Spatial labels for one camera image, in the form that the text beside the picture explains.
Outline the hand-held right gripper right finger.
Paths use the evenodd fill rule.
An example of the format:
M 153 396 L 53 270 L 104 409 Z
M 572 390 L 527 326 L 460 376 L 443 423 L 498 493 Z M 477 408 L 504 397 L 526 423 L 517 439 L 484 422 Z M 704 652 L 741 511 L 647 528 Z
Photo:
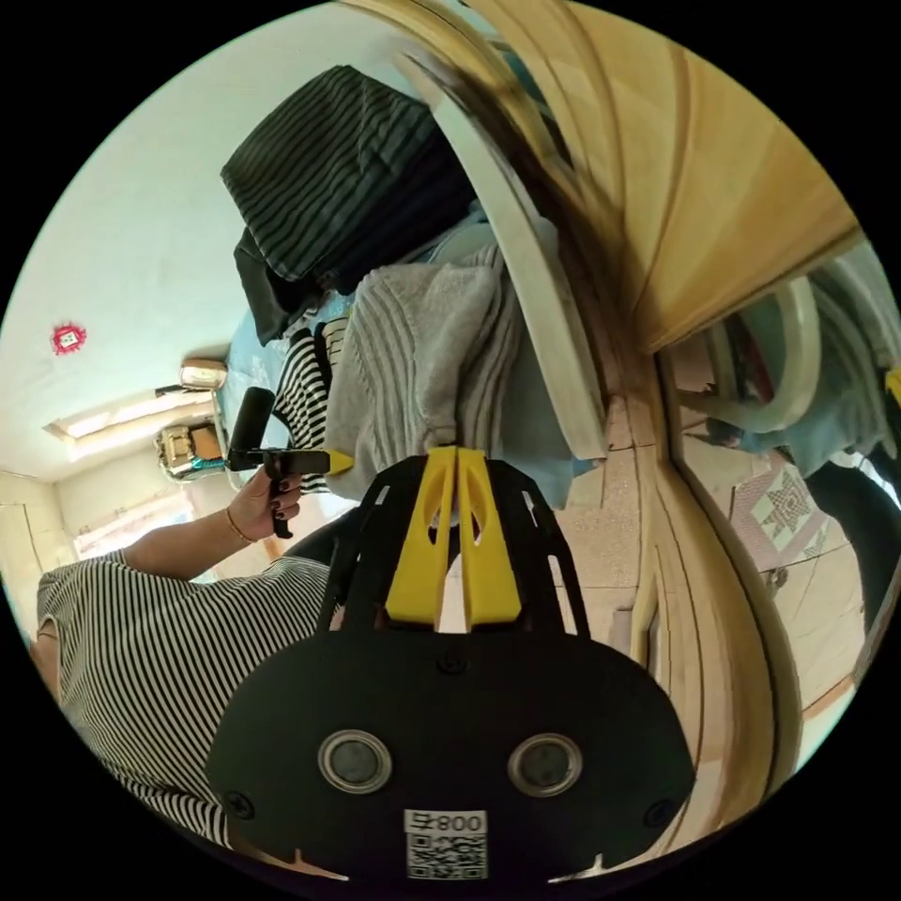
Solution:
M 458 513 L 466 627 L 511 625 L 522 605 L 488 461 L 480 450 L 458 450 Z

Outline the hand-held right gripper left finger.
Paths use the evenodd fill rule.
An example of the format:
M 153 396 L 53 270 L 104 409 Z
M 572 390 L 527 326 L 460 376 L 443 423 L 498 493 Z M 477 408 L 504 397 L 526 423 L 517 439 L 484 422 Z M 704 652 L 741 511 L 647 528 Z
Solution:
M 420 480 L 385 611 L 394 624 L 437 625 L 449 562 L 457 449 L 417 458 Z

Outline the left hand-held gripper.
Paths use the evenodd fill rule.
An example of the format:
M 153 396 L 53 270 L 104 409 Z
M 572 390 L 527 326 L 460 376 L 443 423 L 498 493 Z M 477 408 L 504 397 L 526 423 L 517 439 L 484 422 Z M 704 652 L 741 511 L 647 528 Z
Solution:
M 329 474 L 342 474 L 353 467 L 354 460 L 337 450 L 330 450 L 328 455 L 319 450 L 245 450 L 231 451 L 227 465 L 231 470 L 249 473 L 251 477 L 260 467 L 272 478 L 300 476 L 303 496 L 313 490 L 315 477 L 327 471 Z

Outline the person's left hand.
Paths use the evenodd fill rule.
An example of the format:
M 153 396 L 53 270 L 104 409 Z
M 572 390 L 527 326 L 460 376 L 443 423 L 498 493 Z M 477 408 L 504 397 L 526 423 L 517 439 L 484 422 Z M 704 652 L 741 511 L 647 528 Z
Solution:
M 301 482 L 300 476 L 272 478 L 260 467 L 226 510 L 233 531 L 246 544 L 290 538 L 288 523 L 299 512 Z

